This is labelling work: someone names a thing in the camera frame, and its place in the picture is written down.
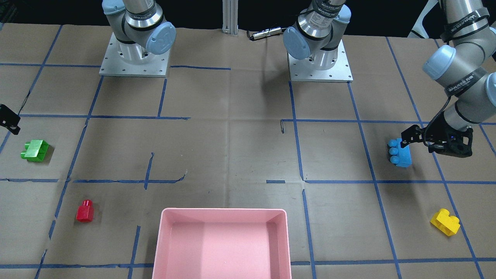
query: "building block stud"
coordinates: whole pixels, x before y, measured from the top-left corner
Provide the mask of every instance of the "building block stud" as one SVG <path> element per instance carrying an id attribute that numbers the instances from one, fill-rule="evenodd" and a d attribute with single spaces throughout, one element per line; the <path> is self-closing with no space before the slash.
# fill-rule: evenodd
<path id="1" fill-rule="evenodd" d="M 389 161 L 397 167 L 407 168 L 412 164 L 412 157 L 410 155 L 410 146 L 407 145 L 402 148 L 400 143 L 402 139 L 392 139 L 388 142 L 389 146 Z"/>
<path id="2" fill-rule="evenodd" d="M 455 235 L 460 228 L 460 219 L 450 216 L 447 209 L 440 209 L 431 219 L 431 224 L 447 236 Z"/>
<path id="3" fill-rule="evenodd" d="M 77 209 L 76 220 L 80 222 L 93 221 L 93 202 L 91 200 L 84 200 L 83 204 Z"/>
<path id="4" fill-rule="evenodd" d="M 49 146 L 50 145 L 42 139 L 33 139 L 32 141 L 26 142 L 24 145 L 26 150 L 21 152 L 21 158 L 30 162 L 43 162 Z"/>

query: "pink plastic bin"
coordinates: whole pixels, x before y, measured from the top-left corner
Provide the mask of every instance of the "pink plastic bin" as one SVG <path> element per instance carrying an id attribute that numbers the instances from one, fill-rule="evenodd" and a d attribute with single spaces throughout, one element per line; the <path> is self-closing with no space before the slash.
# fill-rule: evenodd
<path id="1" fill-rule="evenodd" d="M 291 279 L 286 212 L 164 209 L 152 279 Z"/>

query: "white mounting plate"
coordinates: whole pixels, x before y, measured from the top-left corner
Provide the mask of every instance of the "white mounting plate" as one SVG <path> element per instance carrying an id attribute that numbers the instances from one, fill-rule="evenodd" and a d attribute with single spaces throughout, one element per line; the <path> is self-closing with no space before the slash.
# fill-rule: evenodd
<path id="1" fill-rule="evenodd" d="M 338 46 L 338 59 L 334 67 L 328 70 L 315 70 L 314 63 L 308 59 L 297 60 L 288 53 L 289 72 L 291 81 L 314 82 L 349 82 L 353 81 L 348 57 L 344 50 L 343 41 Z"/>
<path id="2" fill-rule="evenodd" d="M 143 77 L 166 77 L 169 68 L 169 56 L 171 51 L 150 57 L 145 64 L 129 64 L 120 56 L 119 44 L 112 33 L 110 42 L 100 67 L 100 75 L 108 76 L 143 76 Z"/>

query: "table surface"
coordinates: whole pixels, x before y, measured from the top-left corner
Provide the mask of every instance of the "table surface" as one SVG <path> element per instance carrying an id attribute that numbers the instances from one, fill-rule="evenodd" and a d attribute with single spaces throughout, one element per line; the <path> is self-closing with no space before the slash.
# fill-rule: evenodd
<path id="1" fill-rule="evenodd" d="M 111 33 L 0 31 L 0 102 L 28 95 L 20 134 L 0 130 L 1 278 L 149 279 L 164 208 L 285 209 L 294 279 L 496 278 L 496 118 L 472 157 L 388 162 L 445 102 L 422 72 L 440 42 L 345 36 L 352 83 L 290 82 L 281 36 L 179 28 L 167 79 L 101 77 Z M 32 139 L 42 163 L 19 156 Z M 430 224 L 440 208 L 456 235 Z"/>

